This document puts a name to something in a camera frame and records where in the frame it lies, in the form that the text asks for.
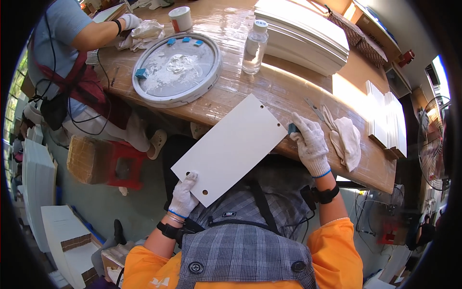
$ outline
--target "fire extinguisher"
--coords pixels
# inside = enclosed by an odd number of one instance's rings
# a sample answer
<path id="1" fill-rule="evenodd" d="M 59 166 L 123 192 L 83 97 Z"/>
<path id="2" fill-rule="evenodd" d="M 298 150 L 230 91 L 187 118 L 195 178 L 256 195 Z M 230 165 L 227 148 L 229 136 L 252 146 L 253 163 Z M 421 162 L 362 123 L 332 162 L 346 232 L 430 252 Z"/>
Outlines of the fire extinguisher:
<path id="1" fill-rule="evenodd" d="M 406 64 L 409 64 L 415 57 L 415 54 L 412 52 L 412 50 L 410 49 L 408 52 L 406 52 L 404 55 L 403 55 L 403 60 L 401 60 L 398 65 L 402 68 L 404 67 Z"/>

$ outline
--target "black wristband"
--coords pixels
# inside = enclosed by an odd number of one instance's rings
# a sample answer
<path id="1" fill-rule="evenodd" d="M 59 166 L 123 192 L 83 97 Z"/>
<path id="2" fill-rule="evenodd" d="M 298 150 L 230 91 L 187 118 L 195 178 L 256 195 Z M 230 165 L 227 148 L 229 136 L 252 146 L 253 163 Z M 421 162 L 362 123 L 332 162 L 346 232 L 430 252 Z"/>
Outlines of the black wristband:
<path id="1" fill-rule="evenodd" d="M 118 19 L 114 19 L 112 21 L 117 23 L 117 26 L 119 27 L 119 33 L 117 33 L 117 35 L 120 35 L 120 32 L 122 32 L 122 25 L 120 25 L 120 21 Z"/>
<path id="2" fill-rule="evenodd" d="M 157 229 L 159 229 L 165 237 L 174 240 L 176 240 L 176 237 L 181 232 L 181 228 L 176 228 L 170 224 L 163 224 L 162 222 L 157 224 Z"/>
<path id="3" fill-rule="evenodd" d="M 336 184 L 332 190 L 318 191 L 316 187 L 312 188 L 308 194 L 316 202 L 328 204 L 339 193 L 339 186 Z"/>

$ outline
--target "red apron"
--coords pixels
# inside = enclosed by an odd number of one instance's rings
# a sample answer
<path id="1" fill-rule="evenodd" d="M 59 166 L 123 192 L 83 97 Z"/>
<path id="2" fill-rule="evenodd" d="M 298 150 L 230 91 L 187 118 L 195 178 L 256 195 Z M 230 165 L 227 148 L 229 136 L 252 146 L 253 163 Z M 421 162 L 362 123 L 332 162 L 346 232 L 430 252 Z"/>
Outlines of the red apron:
<path id="1" fill-rule="evenodd" d="M 96 72 L 91 65 L 85 64 L 87 59 L 86 52 L 79 51 L 79 55 L 71 71 L 65 78 L 62 78 L 57 73 L 53 75 L 53 70 L 45 65 L 39 64 L 35 60 L 34 38 L 35 31 L 32 33 L 31 37 L 32 59 L 43 75 L 59 87 L 58 93 L 70 90 L 68 91 L 70 92 L 69 97 L 91 107 L 120 129 L 127 128 L 127 122 L 132 114 L 132 108 L 115 95 L 109 94 L 107 97 L 104 95 L 103 87 L 99 82 Z"/>

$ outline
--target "hand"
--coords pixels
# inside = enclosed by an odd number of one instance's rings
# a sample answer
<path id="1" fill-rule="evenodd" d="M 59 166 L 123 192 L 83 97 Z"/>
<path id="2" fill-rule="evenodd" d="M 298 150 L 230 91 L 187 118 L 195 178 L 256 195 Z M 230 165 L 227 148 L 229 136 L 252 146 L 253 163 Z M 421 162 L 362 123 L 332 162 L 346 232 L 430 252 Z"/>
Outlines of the hand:
<path id="1" fill-rule="evenodd" d="M 124 30 L 130 30 L 138 27 L 138 25 L 141 24 L 142 20 L 138 17 L 136 17 L 133 14 L 123 14 L 120 18 L 125 20 L 125 29 Z"/>
<path id="2" fill-rule="evenodd" d="M 178 181 L 173 190 L 173 199 L 169 206 L 169 212 L 186 219 L 191 211 L 197 206 L 199 201 L 194 197 L 190 190 L 195 185 L 197 173 L 190 172 L 183 182 Z"/>
<path id="3" fill-rule="evenodd" d="M 290 138 L 297 143 L 300 160 L 312 177 L 319 178 L 326 175 L 330 172 L 326 157 L 329 149 L 321 126 L 295 112 L 292 113 L 292 121 L 301 132 L 290 134 Z"/>

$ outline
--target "round tray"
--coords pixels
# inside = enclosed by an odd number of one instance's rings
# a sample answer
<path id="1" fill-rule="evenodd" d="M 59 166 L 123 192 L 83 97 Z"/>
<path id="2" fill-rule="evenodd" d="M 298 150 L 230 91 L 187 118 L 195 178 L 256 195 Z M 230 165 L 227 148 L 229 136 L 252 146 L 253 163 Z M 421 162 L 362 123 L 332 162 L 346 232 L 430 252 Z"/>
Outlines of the round tray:
<path id="1" fill-rule="evenodd" d="M 191 40 L 183 42 L 185 37 Z M 167 44 L 171 38 L 176 39 L 172 46 Z M 197 40 L 204 43 L 196 46 Z M 176 66 L 172 60 L 175 55 Z M 146 68 L 146 79 L 135 76 L 140 68 Z M 199 33 L 184 32 L 166 37 L 147 49 L 133 68 L 132 83 L 143 101 L 151 106 L 177 107 L 204 95 L 217 82 L 221 70 L 221 52 L 216 42 Z"/>

